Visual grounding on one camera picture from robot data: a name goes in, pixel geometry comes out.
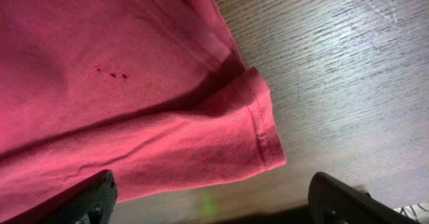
wooden surface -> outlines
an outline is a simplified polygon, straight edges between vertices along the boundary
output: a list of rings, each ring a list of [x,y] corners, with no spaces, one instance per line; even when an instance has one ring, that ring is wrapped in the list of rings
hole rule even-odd
[[[429,199],[429,0],[217,0],[271,87],[284,167],[116,206],[111,223],[212,223],[306,203],[325,171],[400,207]]]

red cloth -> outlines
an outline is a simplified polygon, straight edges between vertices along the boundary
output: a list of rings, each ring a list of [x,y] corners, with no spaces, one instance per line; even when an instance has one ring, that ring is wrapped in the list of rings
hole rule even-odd
[[[119,200],[286,163],[214,0],[0,0],[0,221],[102,169]]]

black object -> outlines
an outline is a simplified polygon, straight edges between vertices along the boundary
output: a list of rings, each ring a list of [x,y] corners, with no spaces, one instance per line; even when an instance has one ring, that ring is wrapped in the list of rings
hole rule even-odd
[[[107,224],[117,199],[111,170],[102,170],[4,224]]]
[[[311,180],[308,203],[315,224],[417,223],[323,172]]]

tabletop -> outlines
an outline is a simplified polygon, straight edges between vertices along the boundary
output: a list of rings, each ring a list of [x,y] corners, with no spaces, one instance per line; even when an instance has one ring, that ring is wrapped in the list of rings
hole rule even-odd
[[[307,203],[324,171],[389,207],[429,199],[429,0],[217,0],[271,89],[288,158],[249,180],[119,203],[111,223],[214,223]]]

red fabric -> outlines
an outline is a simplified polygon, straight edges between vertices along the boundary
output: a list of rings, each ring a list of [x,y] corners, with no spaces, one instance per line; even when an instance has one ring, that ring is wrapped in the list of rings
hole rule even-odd
[[[119,200],[286,163],[213,0],[0,0],[0,221],[102,169]]]

